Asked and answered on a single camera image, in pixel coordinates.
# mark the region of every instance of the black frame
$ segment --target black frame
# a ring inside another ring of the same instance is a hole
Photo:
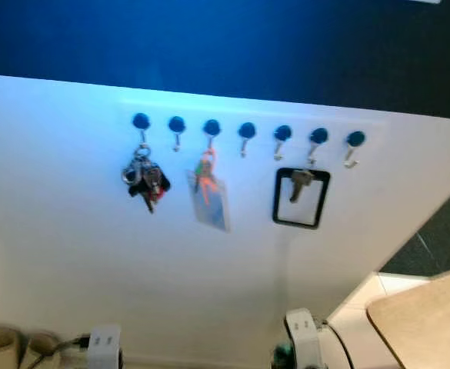
[[[331,175],[327,171],[315,171],[309,169],[313,175],[314,180],[322,182],[322,190],[320,192],[320,198],[317,204],[317,211],[315,212],[315,223],[314,224],[305,224],[298,223],[295,221],[283,221],[278,218],[278,209],[279,209],[279,197],[281,194],[281,179],[282,178],[291,178],[293,171],[301,171],[302,168],[280,168],[276,172],[276,184],[274,190],[274,208],[272,210],[272,220],[275,223],[283,224],[283,225],[291,225],[293,227],[301,227],[301,228],[310,228],[317,229],[318,224],[320,223],[320,217],[322,215],[322,209],[324,208],[325,196],[327,195],[327,188],[329,186],[329,182],[331,180]]]

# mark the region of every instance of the key holder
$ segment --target key holder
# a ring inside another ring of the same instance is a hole
[[[173,117],[168,123],[170,129],[175,133],[175,146],[173,151],[177,152],[180,150],[180,135],[185,131],[185,122],[181,117]]]
[[[293,176],[304,173],[301,168],[280,168],[276,172],[272,220],[275,223],[316,229],[321,220],[331,175],[327,171],[309,170],[310,185],[292,201]]]
[[[146,114],[138,113],[134,115],[132,119],[132,125],[134,125],[141,132],[141,144],[142,148],[148,147],[146,144],[146,130],[149,128],[149,118]]]
[[[238,134],[243,139],[240,155],[244,158],[247,155],[245,146],[247,145],[248,140],[255,136],[255,126],[250,122],[244,123],[238,130]]]
[[[212,140],[219,135],[222,130],[219,127],[219,123],[215,119],[209,119],[205,124],[203,131],[208,136],[208,149],[212,149]]]
[[[345,168],[351,169],[359,164],[358,160],[350,160],[353,152],[356,148],[359,148],[365,142],[366,136],[362,131],[354,131],[349,134],[346,138],[346,143],[348,144],[348,152],[346,153],[345,160],[342,163]]]
[[[292,129],[289,125],[282,125],[278,127],[274,132],[274,138],[276,140],[276,149],[274,150],[274,159],[281,160],[283,156],[279,152],[281,146],[292,136]]]
[[[316,159],[314,158],[314,152],[318,146],[322,145],[328,140],[328,132],[325,128],[317,128],[310,134],[310,151],[308,152],[308,163],[311,166],[315,165]]]

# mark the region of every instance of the white wall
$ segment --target white wall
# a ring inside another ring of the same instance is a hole
[[[154,215],[120,180],[137,111],[172,182]],[[179,153],[173,114],[188,126]],[[185,183],[207,118],[222,123],[230,234],[195,222]],[[241,159],[247,120],[258,137]],[[280,124],[294,138],[277,162]],[[318,166],[332,174],[321,226],[274,224],[275,171],[305,163],[319,125],[331,138]],[[347,170],[342,140],[358,128],[368,140]],[[0,77],[0,322],[66,337],[117,322],[133,357],[263,366],[287,309],[326,317],[449,195],[448,119]]]

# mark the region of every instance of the key ring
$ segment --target key ring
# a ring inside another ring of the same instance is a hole
[[[216,151],[214,148],[209,148],[206,151],[204,151],[202,153],[202,160],[208,160],[207,158],[208,156],[211,158],[211,160],[209,161],[214,162],[216,160]]]
[[[122,171],[122,180],[127,185],[136,185],[138,184],[142,179],[142,173],[141,169],[143,166],[148,166],[148,163],[151,163],[149,161],[149,155],[151,155],[151,149],[150,147],[142,143],[139,145],[138,148],[134,150],[134,158],[132,158],[129,165],[124,168]]]
[[[151,148],[148,144],[142,143],[138,148],[134,150],[134,158],[149,158],[151,155]]]

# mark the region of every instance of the metal hook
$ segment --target metal hook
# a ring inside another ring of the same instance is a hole
[[[184,120],[180,117],[173,117],[168,123],[170,129],[175,133],[175,146],[173,151],[177,152],[180,150],[180,134],[185,130]]]
[[[314,152],[317,150],[318,146],[323,144],[328,140],[328,132],[325,128],[317,128],[310,134],[310,142],[312,146],[310,147],[310,151],[308,152],[308,163],[310,165],[315,165],[317,161],[314,158]]]
[[[365,133],[362,131],[352,132],[349,134],[348,138],[346,138],[348,152],[346,153],[345,160],[342,163],[345,168],[351,169],[359,164],[358,160],[350,160],[350,158],[353,155],[353,152],[355,152],[355,149],[363,145],[363,142],[365,142]]]
[[[274,150],[274,159],[281,160],[283,156],[279,152],[281,146],[292,136],[292,129],[288,125],[282,125],[274,132],[274,138],[276,139],[276,149]]]
[[[355,165],[359,164],[358,160],[351,160],[349,161],[351,155],[353,155],[353,152],[355,152],[355,148],[353,148],[350,144],[348,144],[348,152],[346,153],[345,156],[345,161],[344,163],[342,163],[346,168],[351,169],[353,168]]]
[[[245,152],[245,147],[247,146],[248,140],[255,136],[255,126],[250,123],[244,123],[238,130],[238,134],[242,137],[242,149],[240,150],[240,155],[244,158],[247,153]]]
[[[211,150],[213,138],[219,135],[219,132],[221,132],[218,121],[215,119],[209,119],[204,124],[203,130],[208,136],[208,149]]]
[[[132,124],[141,132],[142,145],[146,145],[146,130],[150,126],[148,116],[143,113],[138,113],[134,115]]]

